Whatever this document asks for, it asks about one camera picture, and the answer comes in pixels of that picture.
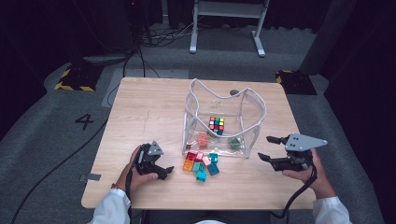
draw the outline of person's right hand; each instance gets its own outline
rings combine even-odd
[[[332,184],[330,183],[329,179],[326,176],[323,164],[321,163],[317,151],[314,148],[312,148],[311,151],[313,156],[313,162],[318,170],[318,178],[315,180],[314,183],[312,183],[310,188],[315,192],[317,199],[331,198],[337,196],[334,188],[332,187]],[[292,170],[284,170],[282,174],[294,179],[299,179],[305,183],[312,174],[312,166],[300,172],[292,171]]]

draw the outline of wooden table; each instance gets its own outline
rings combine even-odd
[[[82,205],[94,208],[108,193],[133,150],[141,144],[157,141],[164,155],[156,164],[175,166],[164,180],[148,183],[136,191],[132,207],[139,209],[283,209],[290,196],[302,186],[299,180],[275,172],[261,161],[257,152],[272,158],[284,158],[284,146],[270,144],[267,135],[285,137],[298,128],[282,87],[277,83],[201,80],[219,95],[249,87],[267,105],[260,137],[250,158],[219,157],[220,173],[208,176],[205,183],[192,172],[182,170],[183,116],[185,98],[191,80],[125,77],[92,167],[99,181],[89,181]],[[311,209],[314,192],[308,189],[291,209]]]

